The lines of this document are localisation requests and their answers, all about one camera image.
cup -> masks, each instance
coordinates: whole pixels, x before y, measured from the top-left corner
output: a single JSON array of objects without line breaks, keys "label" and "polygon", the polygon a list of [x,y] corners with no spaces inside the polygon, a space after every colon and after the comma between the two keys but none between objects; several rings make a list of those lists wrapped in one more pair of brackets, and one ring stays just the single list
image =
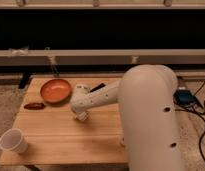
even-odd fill
[{"label": "cup", "polygon": [[14,151],[16,153],[24,153],[28,148],[22,131],[17,128],[7,130],[0,137],[0,149],[4,151]]}]

orange bowl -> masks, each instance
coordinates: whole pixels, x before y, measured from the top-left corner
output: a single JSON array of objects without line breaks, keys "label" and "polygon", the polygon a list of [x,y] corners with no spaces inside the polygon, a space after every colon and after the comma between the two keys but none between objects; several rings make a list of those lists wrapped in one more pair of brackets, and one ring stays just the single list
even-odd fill
[{"label": "orange bowl", "polygon": [[47,81],[40,89],[40,95],[45,102],[59,103],[67,99],[71,94],[71,85],[63,79]]}]

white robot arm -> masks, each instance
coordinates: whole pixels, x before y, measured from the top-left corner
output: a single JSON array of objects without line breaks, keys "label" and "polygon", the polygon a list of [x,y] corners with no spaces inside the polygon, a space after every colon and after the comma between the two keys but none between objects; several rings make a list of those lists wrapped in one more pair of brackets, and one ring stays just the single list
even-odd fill
[{"label": "white robot arm", "polygon": [[141,65],[92,93],[87,85],[76,85],[71,108],[84,121],[89,108],[118,102],[130,171],[185,171],[173,104],[176,88],[169,68]]}]

floor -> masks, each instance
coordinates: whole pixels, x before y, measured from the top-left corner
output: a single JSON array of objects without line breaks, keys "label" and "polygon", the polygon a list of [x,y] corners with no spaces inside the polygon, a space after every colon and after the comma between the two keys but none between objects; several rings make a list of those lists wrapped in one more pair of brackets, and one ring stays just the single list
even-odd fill
[{"label": "floor", "polygon": [[[18,112],[20,104],[23,100],[25,89],[18,89],[18,83],[21,75],[0,75],[0,136],[9,129]],[[188,87],[192,92],[198,89],[202,84],[201,80],[189,79]],[[198,94],[200,101],[205,99],[205,87]],[[205,171],[205,164],[202,161],[198,151],[198,138],[203,131],[203,123],[195,115],[184,112],[177,112],[179,122],[181,151],[185,160],[185,165],[189,171]],[[205,139],[203,142],[203,150],[205,153]],[[72,166],[40,166],[43,171],[123,171],[125,165],[72,165]],[[27,171],[22,166],[0,166],[0,171]]]}]

table leg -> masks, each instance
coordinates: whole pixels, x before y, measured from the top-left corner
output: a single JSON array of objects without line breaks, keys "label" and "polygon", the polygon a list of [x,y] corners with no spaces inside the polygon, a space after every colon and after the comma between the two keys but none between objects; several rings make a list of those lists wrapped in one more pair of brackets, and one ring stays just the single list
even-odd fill
[{"label": "table leg", "polygon": [[39,168],[37,168],[35,165],[24,165],[27,169],[31,171],[41,171]]},{"label": "table leg", "polygon": [[25,88],[25,86],[28,83],[29,78],[30,78],[31,75],[32,75],[32,73],[30,73],[30,72],[23,74],[23,78],[21,79],[19,87],[18,87],[19,89],[24,89]]}]

